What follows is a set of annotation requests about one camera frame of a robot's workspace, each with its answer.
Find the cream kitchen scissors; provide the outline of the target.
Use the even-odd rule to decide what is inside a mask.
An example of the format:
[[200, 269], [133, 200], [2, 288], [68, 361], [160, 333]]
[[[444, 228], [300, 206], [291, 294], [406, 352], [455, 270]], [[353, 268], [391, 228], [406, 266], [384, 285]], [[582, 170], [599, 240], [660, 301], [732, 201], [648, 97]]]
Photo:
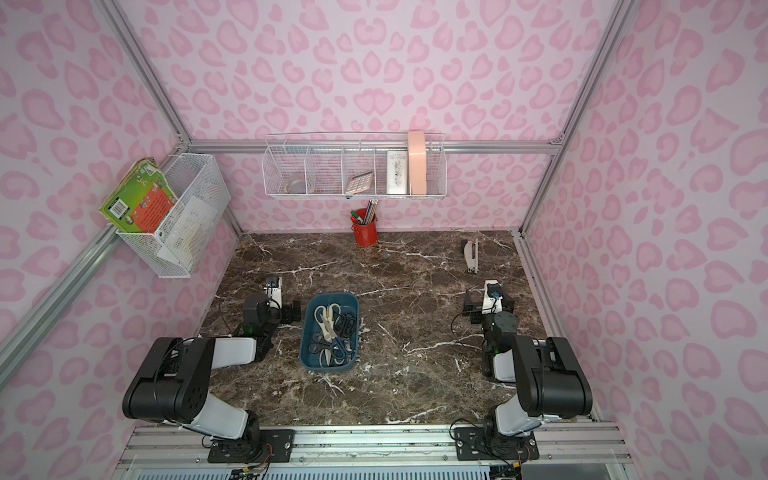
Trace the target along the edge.
[[319, 305], [314, 310], [314, 319], [321, 329], [322, 335], [331, 342], [336, 337], [334, 320], [342, 313], [339, 304]]

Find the all black scissors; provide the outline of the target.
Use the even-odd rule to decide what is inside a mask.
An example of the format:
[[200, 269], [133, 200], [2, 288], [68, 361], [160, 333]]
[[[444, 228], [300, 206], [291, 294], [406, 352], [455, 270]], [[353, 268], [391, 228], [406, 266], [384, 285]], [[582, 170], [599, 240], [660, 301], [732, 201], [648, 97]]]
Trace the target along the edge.
[[352, 313], [341, 313], [334, 320], [334, 331], [340, 337], [350, 339], [357, 331], [358, 319]]

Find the blue handled scissors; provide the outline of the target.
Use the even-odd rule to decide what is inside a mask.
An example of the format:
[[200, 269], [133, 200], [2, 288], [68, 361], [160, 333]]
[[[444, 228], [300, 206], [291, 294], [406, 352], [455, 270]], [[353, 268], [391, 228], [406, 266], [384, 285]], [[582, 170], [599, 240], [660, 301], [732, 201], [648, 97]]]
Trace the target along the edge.
[[331, 341], [330, 366], [346, 365], [352, 356], [351, 343], [348, 338], [336, 337]]

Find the black handled silver scissors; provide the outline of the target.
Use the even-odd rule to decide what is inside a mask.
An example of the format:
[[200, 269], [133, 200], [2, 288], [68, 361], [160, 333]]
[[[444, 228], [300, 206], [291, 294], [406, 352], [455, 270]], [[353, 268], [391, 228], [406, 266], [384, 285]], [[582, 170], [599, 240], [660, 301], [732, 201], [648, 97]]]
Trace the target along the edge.
[[331, 348], [331, 343], [321, 333], [315, 333], [307, 347], [310, 354], [322, 354], [325, 356], [330, 355]]

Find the pink scissors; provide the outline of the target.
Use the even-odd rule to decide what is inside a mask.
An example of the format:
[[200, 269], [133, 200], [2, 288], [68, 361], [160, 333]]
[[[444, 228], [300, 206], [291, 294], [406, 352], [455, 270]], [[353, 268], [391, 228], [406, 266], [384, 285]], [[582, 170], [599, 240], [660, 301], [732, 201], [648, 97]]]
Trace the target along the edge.
[[320, 368], [329, 368], [333, 366], [333, 355], [328, 350], [322, 350], [318, 354], [318, 366]]

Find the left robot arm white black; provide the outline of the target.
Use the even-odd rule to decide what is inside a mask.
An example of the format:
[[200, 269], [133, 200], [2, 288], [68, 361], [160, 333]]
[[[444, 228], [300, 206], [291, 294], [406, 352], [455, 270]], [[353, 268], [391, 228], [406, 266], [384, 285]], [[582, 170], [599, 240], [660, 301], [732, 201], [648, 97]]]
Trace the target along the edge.
[[257, 293], [246, 298], [235, 336], [158, 338], [124, 394], [123, 414], [175, 424], [221, 442], [261, 444], [257, 415], [212, 394], [211, 376], [220, 369], [264, 360], [278, 327], [301, 318], [300, 301], [283, 303]]

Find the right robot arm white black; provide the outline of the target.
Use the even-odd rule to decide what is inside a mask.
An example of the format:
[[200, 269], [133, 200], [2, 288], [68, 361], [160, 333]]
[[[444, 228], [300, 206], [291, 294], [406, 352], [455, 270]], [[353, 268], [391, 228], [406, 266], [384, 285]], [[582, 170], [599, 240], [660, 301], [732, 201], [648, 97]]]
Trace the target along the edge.
[[465, 293], [461, 315], [481, 327], [483, 376], [515, 388], [511, 399], [486, 415], [487, 437], [528, 437], [547, 422], [591, 413], [592, 390], [569, 341], [520, 334], [514, 302], [499, 284], [488, 283], [481, 302]]

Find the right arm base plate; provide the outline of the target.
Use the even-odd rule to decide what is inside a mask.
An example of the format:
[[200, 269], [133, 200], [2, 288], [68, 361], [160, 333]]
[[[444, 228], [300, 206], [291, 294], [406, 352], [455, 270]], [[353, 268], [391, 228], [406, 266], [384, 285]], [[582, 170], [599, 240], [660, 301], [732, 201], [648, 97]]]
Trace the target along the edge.
[[538, 443], [533, 434], [506, 437], [486, 434], [473, 426], [453, 427], [450, 436], [460, 461], [500, 460], [509, 463], [538, 460]]

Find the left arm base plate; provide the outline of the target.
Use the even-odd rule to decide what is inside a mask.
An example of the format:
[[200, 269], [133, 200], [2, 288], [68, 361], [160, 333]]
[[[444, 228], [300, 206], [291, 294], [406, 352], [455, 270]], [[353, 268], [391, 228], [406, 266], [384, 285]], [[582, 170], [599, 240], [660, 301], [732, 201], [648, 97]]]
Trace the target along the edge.
[[210, 464], [288, 463], [296, 431], [293, 429], [261, 430], [256, 439], [230, 440], [213, 438], [207, 462]]

